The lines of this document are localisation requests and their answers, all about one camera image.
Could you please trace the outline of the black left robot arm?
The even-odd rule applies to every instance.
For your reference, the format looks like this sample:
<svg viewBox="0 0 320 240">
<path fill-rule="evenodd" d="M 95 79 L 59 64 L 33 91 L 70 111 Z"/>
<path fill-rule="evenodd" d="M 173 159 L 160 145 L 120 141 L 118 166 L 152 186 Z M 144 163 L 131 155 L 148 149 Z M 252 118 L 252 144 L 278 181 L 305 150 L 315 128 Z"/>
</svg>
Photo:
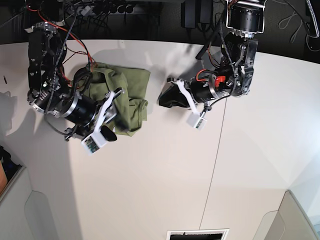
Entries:
<svg viewBox="0 0 320 240">
<path fill-rule="evenodd" d="M 214 35 L 221 39 L 221 58 L 213 69 L 203 68 L 189 80 L 167 78 L 170 87 L 159 96 L 158 104 L 165 108 L 180 107 L 199 116 L 213 105 L 229 97 L 246 95 L 254 73 L 258 48 L 256 34 L 265 28 L 264 0 L 227 0 Z"/>
</svg>

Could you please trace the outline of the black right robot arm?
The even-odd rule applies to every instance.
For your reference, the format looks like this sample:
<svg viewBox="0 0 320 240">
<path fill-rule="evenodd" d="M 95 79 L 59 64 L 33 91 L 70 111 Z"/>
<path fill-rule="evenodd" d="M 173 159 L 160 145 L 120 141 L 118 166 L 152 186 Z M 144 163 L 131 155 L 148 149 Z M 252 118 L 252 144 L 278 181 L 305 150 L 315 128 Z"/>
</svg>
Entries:
<svg viewBox="0 0 320 240">
<path fill-rule="evenodd" d="M 50 115 L 73 123 L 62 131 L 52 123 L 48 125 L 66 141 L 79 138 L 92 143 L 102 137 L 103 142 L 114 142 L 117 136 L 107 127 L 117 111 L 113 105 L 124 89 L 108 92 L 101 100 L 94 100 L 87 91 L 94 80 L 94 60 L 84 42 L 73 33 L 73 25 L 66 27 L 65 8 L 77 16 L 77 8 L 71 0 L 25 1 L 24 29 L 28 33 L 28 104 L 44 115 Z M 64 64 L 68 53 L 69 38 L 83 48 L 79 54 L 86 56 L 87 64 L 73 78 L 66 76 Z"/>
</svg>

